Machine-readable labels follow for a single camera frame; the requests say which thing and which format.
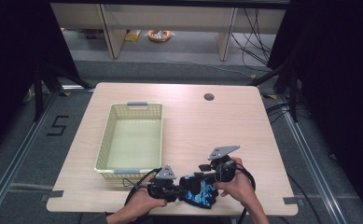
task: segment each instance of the round hole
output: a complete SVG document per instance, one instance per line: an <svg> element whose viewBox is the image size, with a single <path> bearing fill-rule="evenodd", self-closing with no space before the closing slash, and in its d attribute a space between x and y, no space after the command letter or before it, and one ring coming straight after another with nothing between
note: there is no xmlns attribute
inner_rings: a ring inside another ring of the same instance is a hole
<svg viewBox="0 0 363 224"><path fill-rule="evenodd" d="M211 94L211 93L206 93L206 94L204 95L204 99L205 99L206 101L212 101L212 100L214 100L214 95L213 95L213 94Z"/></svg>

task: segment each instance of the plastic basket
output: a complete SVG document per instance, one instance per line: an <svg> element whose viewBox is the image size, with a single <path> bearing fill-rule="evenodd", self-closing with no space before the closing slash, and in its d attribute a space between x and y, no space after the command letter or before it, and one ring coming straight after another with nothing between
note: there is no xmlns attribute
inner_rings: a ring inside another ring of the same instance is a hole
<svg viewBox="0 0 363 224"><path fill-rule="evenodd" d="M111 105L94 170L107 180L140 179L161 167L162 104Z"/></svg>

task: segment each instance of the black glove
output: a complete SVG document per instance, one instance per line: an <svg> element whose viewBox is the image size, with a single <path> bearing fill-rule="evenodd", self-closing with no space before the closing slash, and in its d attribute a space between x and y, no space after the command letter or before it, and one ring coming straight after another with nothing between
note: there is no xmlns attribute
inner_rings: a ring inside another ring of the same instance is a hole
<svg viewBox="0 0 363 224"><path fill-rule="evenodd" d="M218 190L213 186L213 183L208 183L195 175L186 175L180 179L181 186L187 192L184 196L178 197L180 201L206 209L211 209L211 206L216 202Z"/></svg>

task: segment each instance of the hand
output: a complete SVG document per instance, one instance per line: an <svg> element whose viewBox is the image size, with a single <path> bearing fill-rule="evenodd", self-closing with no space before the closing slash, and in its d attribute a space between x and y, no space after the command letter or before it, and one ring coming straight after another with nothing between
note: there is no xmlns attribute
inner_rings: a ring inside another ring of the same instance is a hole
<svg viewBox="0 0 363 224"><path fill-rule="evenodd" d="M240 158L231 159L239 168L242 168L240 166L243 165L243 162ZM269 223L250 180L241 171L236 170L231 182L216 182L214 187L224 190L220 194L221 197L230 195L233 199L239 201L252 216L254 223Z"/></svg>
<svg viewBox="0 0 363 224"><path fill-rule="evenodd" d="M164 199L154 199L149 196L147 187L140 187L123 208L107 217L107 222L108 224L129 223L145 215L151 209L164 207L166 204L167 202Z"/></svg>

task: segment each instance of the basket handle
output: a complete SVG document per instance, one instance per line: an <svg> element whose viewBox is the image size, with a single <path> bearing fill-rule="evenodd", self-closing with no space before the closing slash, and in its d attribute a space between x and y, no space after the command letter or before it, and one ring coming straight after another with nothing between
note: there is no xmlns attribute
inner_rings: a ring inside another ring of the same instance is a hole
<svg viewBox="0 0 363 224"><path fill-rule="evenodd" d="M130 110L147 110L148 102L128 102L128 108Z"/></svg>

